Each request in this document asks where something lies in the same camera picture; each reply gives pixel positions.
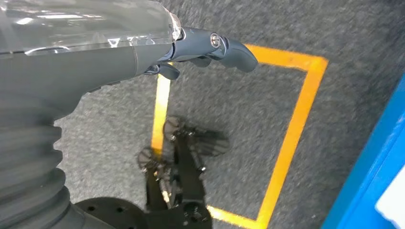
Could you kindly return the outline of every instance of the wheel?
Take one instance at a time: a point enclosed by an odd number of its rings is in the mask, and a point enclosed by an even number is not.
[[[163,136],[168,141],[174,141],[175,133],[184,127],[184,122],[180,117],[170,116],[163,125]]]
[[[138,154],[138,166],[142,171],[146,171],[149,168],[157,168],[159,162],[153,153],[153,149],[144,148]]]

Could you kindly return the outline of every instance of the gray carpet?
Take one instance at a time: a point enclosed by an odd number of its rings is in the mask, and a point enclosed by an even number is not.
[[[318,228],[405,67],[405,3],[398,0],[163,0],[182,23],[329,59],[269,225]],[[242,74],[177,64],[169,114],[224,130],[231,153],[206,159],[207,202],[255,218],[305,74],[259,66]],[[156,77],[86,95],[57,122],[56,147],[73,202],[96,196],[144,205],[136,154],[150,142]],[[235,228],[215,222],[216,229]]]

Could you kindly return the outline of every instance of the robotic hand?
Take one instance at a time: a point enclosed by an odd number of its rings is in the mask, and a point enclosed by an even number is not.
[[[181,28],[177,17],[156,2],[0,0],[0,228],[125,228],[89,214],[90,206],[83,210],[70,203],[64,172],[56,168],[62,152],[53,148],[62,131],[53,122],[103,85],[141,74],[176,79],[179,71],[169,62],[206,67],[211,60],[244,72],[257,65],[241,43]],[[210,228],[198,166],[189,153],[190,142],[204,134],[191,137],[184,134],[189,128],[180,130],[172,133],[178,160],[171,165],[169,183],[181,183],[181,192],[175,192],[179,195],[170,207],[157,197],[153,171],[159,165],[146,170],[149,212],[116,199],[97,203],[128,212],[123,215],[136,220],[137,228]]]
[[[212,31],[184,27],[170,51],[158,60],[158,64],[149,67],[145,74],[160,73],[175,80],[180,72],[167,62],[190,61],[198,67],[207,67],[211,60],[219,61],[227,68],[236,67],[245,73],[257,66],[255,56],[240,42]]]

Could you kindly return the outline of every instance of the yellow tape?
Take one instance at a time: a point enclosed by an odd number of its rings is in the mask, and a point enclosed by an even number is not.
[[[327,62],[324,59],[317,58],[314,60],[314,58],[312,58],[311,66],[309,67],[307,77],[305,78],[301,93],[298,97],[265,198],[257,217],[257,222],[261,225],[260,228],[262,229],[266,229],[270,222],[326,65]]]
[[[237,225],[239,227],[247,229],[257,229],[258,223],[255,220],[245,218],[243,216],[235,215],[233,213],[207,206],[207,209],[210,211],[211,216],[214,219],[221,220],[230,224]]]
[[[163,148],[163,125],[166,121],[167,104],[169,101],[170,80],[159,74],[156,90],[155,114],[151,147],[157,156],[161,156]]]
[[[254,45],[246,46],[260,63],[307,71],[307,76],[299,94],[291,121],[288,125],[287,133],[279,152],[257,220],[248,219],[231,212],[208,206],[212,217],[215,219],[246,229],[266,229],[276,206],[278,196],[283,187],[289,166],[328,61],[322,57],[302,53],[288,52]],[[152,148],[157,155],[161,155],[163,147],[163,124],[166,119],[169,92],[170,80],[159,75],[151,143]]]

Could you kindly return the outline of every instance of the black mechanical part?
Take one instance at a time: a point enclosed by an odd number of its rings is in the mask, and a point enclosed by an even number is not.
[[[145,75],[161,74],[169,80],[177,80],[180,76],[180,71],[168,63],[160,63],[150,66],[145,72]]]
[[[174,165],[182,188],[182,202],[204,204],[205,190],[200,173],[188,148],[187,137],[178,135],[174,140]]]
[[[180,117],[170,116],[163,124],[163,136],[166,140],[174,141],[180,130],[184,130],[184,122]]]
[[[115,229],[147,229],[146,214],[138,206],[118,198],[92,198],[76,203],[86,213]]]
[[[148,169],[157,169],[159,167],[159,160],[153,153],[152,148],[144,148],[138,154],[138,167],[146,172]]]
[[[207,167],[205,166],[205,164],[201,158],[201,155],[198,152],[193,151],[191,147],[190,147],[190,153],[194,158],[195,166],[197,167],[197,170],[199,171],[199,173],[200,174],[204,173],[207,170]]]
[[[204,205],[196,202],[148,213],[147,220],[150,229],[212,229],[209,211]]]
[[[202,156],[218,156],[229,151],[229,139],[219,131],[189,126],[182,118],[170,116],[163,126],[163,134],[169,141],[176,136],[187,136],[190,150]]]
[[[160,188],[159,179],[155,176],[155,169],[148,169],[146,176],[146,210],[163,211],[167,210],[168,206],[163,198]]]

